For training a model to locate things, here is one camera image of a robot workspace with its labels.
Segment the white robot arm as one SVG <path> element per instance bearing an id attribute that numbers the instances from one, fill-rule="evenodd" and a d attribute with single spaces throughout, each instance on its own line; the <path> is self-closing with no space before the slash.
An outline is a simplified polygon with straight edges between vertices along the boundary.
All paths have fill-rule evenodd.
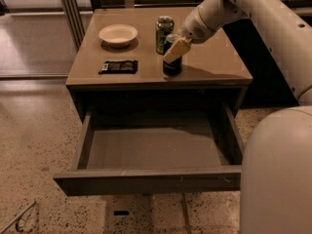
<path id="1" fill-rule="evenodd" d="M 264 97 L 284 105 L 253 130 L 243 155 L 240 234 L 312 234 L 312 28 L 281 0 L 204 0 L 165 52 L 172 62 L 248 17 L 274 60 Z M 294 105 L 287 106 L 292 100 Z"/>

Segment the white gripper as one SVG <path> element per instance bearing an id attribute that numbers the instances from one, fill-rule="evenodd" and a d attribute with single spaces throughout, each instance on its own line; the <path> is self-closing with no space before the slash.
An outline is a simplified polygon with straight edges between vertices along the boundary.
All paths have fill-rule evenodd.
<path id="1" fill-rule="evenodd" d="M 165 52 L 163 61 L 172 63 L 187 54 L 191 49 L 191 43 L 202 44 L 215 35 L 215 30 L 207 27 L 196 7 L 185 19 L 178 30 L 178 35 L 170 48 Z"/>

